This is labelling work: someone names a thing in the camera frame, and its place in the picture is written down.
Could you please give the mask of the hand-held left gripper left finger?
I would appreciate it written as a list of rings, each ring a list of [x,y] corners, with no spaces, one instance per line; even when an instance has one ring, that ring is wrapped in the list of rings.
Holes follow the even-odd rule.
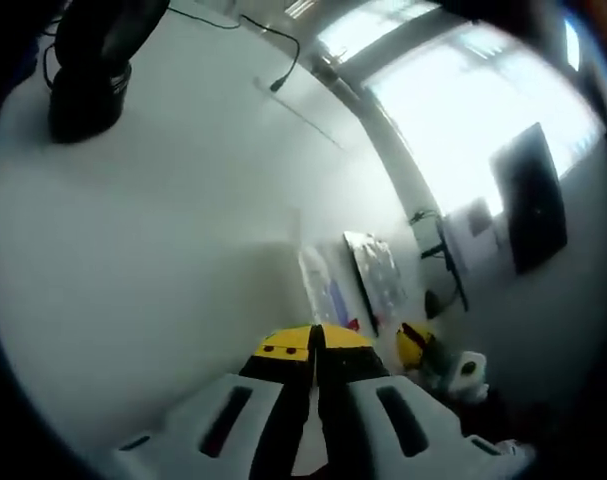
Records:
[[[237,373],[115,452],[121,479],[287,479],[310,410],[314,325],[265,338]]]

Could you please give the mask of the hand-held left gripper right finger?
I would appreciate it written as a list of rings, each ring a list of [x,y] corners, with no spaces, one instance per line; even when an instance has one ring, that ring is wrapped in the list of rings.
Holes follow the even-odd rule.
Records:
[[[319,325],[315,360],[333,478],[503,478],[503,454],[464,436],[451,410],[408,378],[390,374],[367,338]]]

